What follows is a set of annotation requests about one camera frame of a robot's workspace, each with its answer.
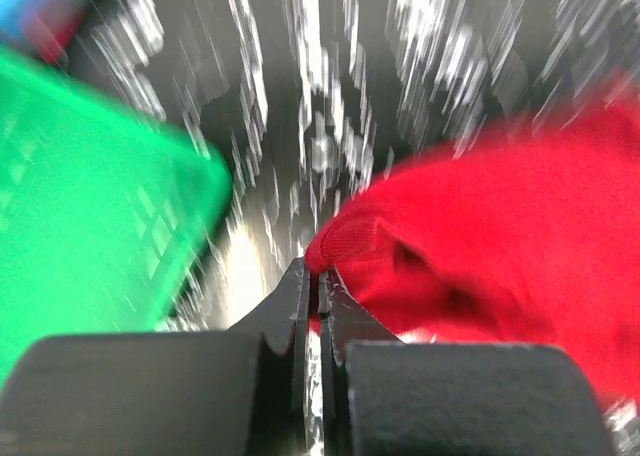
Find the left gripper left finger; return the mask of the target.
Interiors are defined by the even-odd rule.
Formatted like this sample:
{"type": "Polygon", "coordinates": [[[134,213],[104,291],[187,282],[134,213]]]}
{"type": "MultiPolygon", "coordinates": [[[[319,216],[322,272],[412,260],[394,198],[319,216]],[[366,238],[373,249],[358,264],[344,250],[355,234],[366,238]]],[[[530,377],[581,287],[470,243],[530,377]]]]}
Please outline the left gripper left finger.
{"type": "Polygon", "coordinates": [[[57,336],[1,391],[5,455],[299,455],[310,275],[224,331],[57,336]]]}

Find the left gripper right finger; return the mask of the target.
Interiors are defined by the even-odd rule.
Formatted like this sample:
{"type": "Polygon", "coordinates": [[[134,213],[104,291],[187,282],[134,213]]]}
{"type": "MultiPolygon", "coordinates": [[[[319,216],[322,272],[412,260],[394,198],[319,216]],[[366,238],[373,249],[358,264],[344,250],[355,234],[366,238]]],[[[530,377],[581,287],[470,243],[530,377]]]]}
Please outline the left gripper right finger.
{"type": "Polygon", "coordinates": [[[529,344],[408,344],[329,271],[318,281],[329,455],[613,455],[583,373],[529,344]]]}

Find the red t shirt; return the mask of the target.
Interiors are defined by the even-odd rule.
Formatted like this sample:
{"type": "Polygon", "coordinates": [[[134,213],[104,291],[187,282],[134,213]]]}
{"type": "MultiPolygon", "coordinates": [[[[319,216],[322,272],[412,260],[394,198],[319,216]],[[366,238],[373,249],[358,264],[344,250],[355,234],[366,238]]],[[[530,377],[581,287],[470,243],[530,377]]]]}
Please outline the red t shirt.
{"type": "Polygon", "coordinates": [[[639,92],[596,93],[513,141],[486,129],[348,201],[310,243],[392,333],[565,350],[604,399],[639,395],[639,92]]]}

